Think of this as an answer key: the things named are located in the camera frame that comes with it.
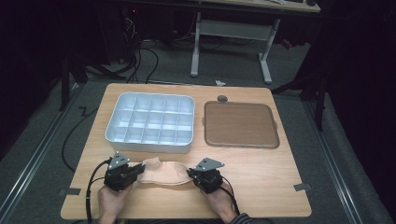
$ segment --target white plastic tray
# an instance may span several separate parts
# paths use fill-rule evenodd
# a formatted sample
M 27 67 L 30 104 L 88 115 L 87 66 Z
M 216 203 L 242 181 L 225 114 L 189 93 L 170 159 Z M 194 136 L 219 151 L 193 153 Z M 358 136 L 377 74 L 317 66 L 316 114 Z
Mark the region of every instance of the white plastic tray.
M 106 139 L 116 150 L 187 153 L 194 110 L 190 96 L 125 92 L 116 103 Z

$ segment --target gray carpet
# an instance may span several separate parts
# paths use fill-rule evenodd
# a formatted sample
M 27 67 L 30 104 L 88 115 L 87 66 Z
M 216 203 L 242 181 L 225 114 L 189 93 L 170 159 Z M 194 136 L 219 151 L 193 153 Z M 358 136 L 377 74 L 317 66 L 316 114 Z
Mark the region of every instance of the gray carpet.
M 157 45 L 154 50 L 160 59 L 158 68 L 150 80 L 188 83 L 197 85 L 216 85 L 215 80 L 226 86 L 267 87 L 270 89 L 291 81 L 304 59 L 309 46 L 286 50 L 274 45 L 268 58 L 269 68 L 274 83 L 267 86 L 262 81 L 262 74 L 256 55 L 246 53 L 229 53 L 219 50 L 202 50 L 200 75 L 190 77 L 191 47 L 174 46 L 172 48 Z M 138 71 L 140 82 L 146 79 L 155 64 L 155 56 L 142 50 L 142 64 Z M 86 107 L 90 113 L 99 106 L 106 85 L 119 82 L 100 77 L 90 77 L 76 101 L 70 106 L 60 129 L 56 132 L 49 150 L 34 178 L 13 210 L 7 223 L 72 223 L 63 220 L 60 211 L 64 196 L 61 189 L 70 185 L 73 173 L 62 161 L 62 146 L 70 131 L 85 117 L 80 107 Z M 23 168 L 35 152 L 42 136 L 50 123 L 58 115 L 60 106 L 60 85 L 57 85 L 49 99 L 30 119 L 30 124 L 8 155 L 1 161 L 0 201 L 3 202 L 12 190 Z M 290 146 L 295 157 L 303 182 L 312 187 L 307 191 L 312 207 L 312 215 L 304 218 L 278 218 L 277 223 L 349 223 L 347 214 L 334 187 L 332 177 L 324 160 L 321 144 L 317 138 L 316 128 L 312 125 L 304 103 L 293 91 L 276 95 L 276 105 L 285 127 Z M 392 223 L 382 203 L 377 199 L 370 181 L 361 168 L 350 144 L 345 138 L 331 106 L 331 101 L 324 113 L 324 134 L 328 139 L 334 157 L 342 174 L 350 186 L 350 192 L 360 209 L 364 223 Z M 94 114 L 85 119 L 68 138 L 65 146 L 67 162 L 76 167 L 94 120 Z M 268 223 L 265 219 L 256 219 L 255 223 Z

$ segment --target hand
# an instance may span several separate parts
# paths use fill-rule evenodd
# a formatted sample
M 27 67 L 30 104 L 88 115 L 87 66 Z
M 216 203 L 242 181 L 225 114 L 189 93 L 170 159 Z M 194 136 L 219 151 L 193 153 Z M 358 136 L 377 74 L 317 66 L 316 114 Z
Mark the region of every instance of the hand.
M 223 188 L 232 192 L 231 187 L 222 183 Z M 201 190 L 201 193 L 207 198 L 210 203 L 210 207 L 215 211 L 224 223 L 231 223 L 237 214 L 233 210 L 233 201 L 226 192 L 222 189 L 218 189 L 212 193 L 206 194 Z
M 98 191 L 100 217 L 99 223 L 112 224 L 116 221 L 117 216 L 125 205 L 126 198 L 131 192 L 133 185 L 121 191 L 114 191 L 104 185 Z

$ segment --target sleeve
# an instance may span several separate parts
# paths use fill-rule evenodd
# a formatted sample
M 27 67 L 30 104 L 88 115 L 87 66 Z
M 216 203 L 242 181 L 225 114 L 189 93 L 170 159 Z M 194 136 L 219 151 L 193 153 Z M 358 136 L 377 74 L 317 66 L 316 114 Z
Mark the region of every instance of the sleeve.
M 231 222 L 231 224 L 251 224 L 251 223 L 253 223 L 253 220 L 246 213 L 243 213 L 243 214 L 237 216 Z

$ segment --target fabric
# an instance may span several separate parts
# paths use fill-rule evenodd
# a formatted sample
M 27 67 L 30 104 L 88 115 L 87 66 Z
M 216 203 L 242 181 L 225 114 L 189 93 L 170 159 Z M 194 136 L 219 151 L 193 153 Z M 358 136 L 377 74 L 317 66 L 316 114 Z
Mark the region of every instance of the fabric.
M 231 222 L 231 224 L 251 224 L 251 223 L 253 223 L 253 220 L 246 213 L 237 216 Z
M 142 162 L 145 172 L 137 177 L 140 183 L 158 185 L 181 185 L 191 181 L 187 166 L 178 161 L 160 161 L 158 157 Z

